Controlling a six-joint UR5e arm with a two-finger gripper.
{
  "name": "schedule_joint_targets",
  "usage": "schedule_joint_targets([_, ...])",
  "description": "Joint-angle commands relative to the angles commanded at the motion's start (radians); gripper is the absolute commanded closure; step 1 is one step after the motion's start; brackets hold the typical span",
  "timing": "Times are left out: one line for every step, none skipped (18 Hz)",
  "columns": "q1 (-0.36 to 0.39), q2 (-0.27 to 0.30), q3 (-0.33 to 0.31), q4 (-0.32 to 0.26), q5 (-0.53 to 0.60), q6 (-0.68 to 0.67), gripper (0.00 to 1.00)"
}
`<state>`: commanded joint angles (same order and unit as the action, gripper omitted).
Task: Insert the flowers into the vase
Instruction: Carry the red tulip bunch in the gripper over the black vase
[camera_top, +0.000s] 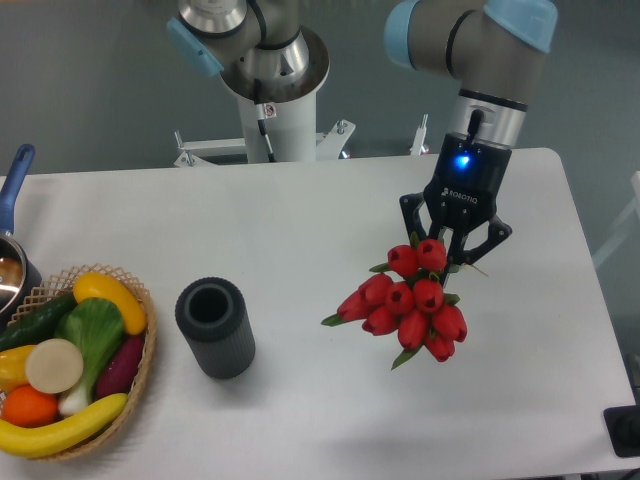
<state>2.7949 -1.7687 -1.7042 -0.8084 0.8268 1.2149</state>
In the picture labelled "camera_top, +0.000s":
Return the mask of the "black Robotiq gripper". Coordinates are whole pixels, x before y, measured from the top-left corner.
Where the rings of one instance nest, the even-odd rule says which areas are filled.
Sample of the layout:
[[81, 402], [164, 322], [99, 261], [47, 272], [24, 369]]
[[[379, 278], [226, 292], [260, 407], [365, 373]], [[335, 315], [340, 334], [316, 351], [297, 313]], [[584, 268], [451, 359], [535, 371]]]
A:
[[[511, 154], [507, 148], [447, 134], [424, 192], [405, 194], [399, 199], [407, 236], [435, 239], [444, 228], [465, 236], [488, 222], [486, 240], [463, 250], [460, 264], [474, 264], [506, 241], [512, 228], [496, 215], [496, 200]], [[420, 216], [425, 203], [430, 217], [428, 229]]]

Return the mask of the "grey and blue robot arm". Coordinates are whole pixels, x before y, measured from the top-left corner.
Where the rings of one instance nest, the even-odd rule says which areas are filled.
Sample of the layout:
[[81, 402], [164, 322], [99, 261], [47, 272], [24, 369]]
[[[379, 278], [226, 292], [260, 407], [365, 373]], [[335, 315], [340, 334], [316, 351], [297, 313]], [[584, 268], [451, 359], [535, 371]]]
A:
[[[450, 237], [450, 267], [475, 263], [510, 235], [497, 194], [557, 19], [549, 1], [403, 1], [386, 20], [392, 62], [460, 84], [431, 181], [400, 200], [409, 234]], [[182, 1], [166, 31], [195, 71], [236, 96], [250, 162], [318, 158], [315, 95], [330, 62], [297, 2]]]

